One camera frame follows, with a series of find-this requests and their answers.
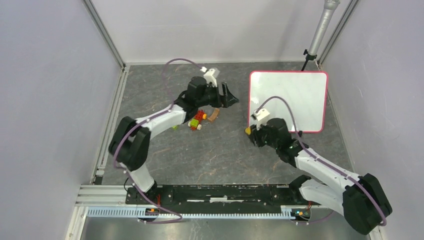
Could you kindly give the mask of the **pink framed whiteboard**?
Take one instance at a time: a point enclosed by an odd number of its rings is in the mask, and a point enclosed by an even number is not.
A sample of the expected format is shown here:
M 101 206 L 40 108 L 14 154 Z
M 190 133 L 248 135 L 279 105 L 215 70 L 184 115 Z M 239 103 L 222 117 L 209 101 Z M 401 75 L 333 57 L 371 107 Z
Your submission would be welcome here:
M 305 133 L 320 133 L 324 128 L 329 77 L 324 71 L 253 71 L 249 75 L 248 120 L 268 98 L 263 107 L 271 118 L 282 118 L 288 129 Z

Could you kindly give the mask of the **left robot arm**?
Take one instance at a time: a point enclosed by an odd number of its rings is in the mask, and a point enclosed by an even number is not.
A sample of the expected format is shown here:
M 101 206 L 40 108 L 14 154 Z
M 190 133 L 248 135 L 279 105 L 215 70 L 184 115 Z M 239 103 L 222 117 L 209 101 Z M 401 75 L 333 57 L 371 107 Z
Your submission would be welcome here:
M 225 82 L 217 87 L 204 77 L 192 77 L 187 89 L 167 108 L 141 118 L 122 118 L 109 143 L 108 152 L 115 165 L 123 168 L 133 181 L 139 199 L 151 204 L 157 198 L 157 190 L 145 164 L 150 141 L 174 126 L 189 122 L 201 107 L 229 108 L 238 102 Z

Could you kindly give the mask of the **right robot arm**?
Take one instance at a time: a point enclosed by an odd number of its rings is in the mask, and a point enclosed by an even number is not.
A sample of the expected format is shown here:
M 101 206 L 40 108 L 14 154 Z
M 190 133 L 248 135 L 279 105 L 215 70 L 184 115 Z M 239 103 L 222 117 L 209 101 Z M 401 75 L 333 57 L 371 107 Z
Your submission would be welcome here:
M 260 126 L 253 124 L 244 132 L 255 146 L 273 148 L 283 162 L 308 173 L 290 183 L 288 196 L 293 203 L 310 201 L 327 207 L 342 215 L 362 235 L 384 226 L 393 213 L 374 175 L 359 175 L 320 156 L 299 135 L 292 136 L 284 119 L 272 118 Z

